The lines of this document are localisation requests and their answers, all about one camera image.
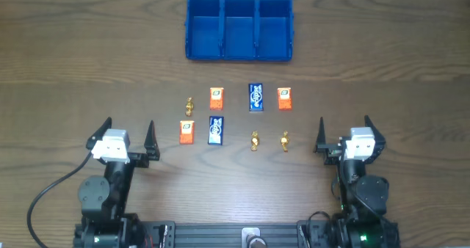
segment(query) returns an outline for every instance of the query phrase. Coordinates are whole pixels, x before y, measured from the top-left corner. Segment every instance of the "blue tray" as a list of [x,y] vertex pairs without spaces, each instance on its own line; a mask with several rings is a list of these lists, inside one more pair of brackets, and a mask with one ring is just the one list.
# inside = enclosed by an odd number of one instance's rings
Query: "blue tray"
[[289,61],[292,0],[188,0],[186,57]]

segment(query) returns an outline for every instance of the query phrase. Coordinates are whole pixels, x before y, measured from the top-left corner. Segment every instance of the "wood grain surface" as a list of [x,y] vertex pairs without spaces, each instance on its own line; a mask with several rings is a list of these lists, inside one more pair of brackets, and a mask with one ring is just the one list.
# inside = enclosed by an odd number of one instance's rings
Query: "wood grain surface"
[[[176,222],[296,222],[339,212],[333,167],[312,153],[369,114],[388,141],[367,167],[390,184],[387,217],[403,247],[470,245],[470,0],[294,0],[289,63],[192,62],[186,0],[0,0],[0,242],[36,247],[26,211],[81,163],[111,116],[143,151],[150,120],[162,153],[136,169],[128,212]],[[247,84],[265,111],[248,112]],[[224,145],[208,146],[209,88],[225,88]],[[277,110],[291,87],[293,111]],[[195,144],[178,144],[194,97]],[[261,144],[250,151],[257,129]],[[289,152],[280,145],[289,132]],[[37,205],[50,247],[71,247],[85,168]]]

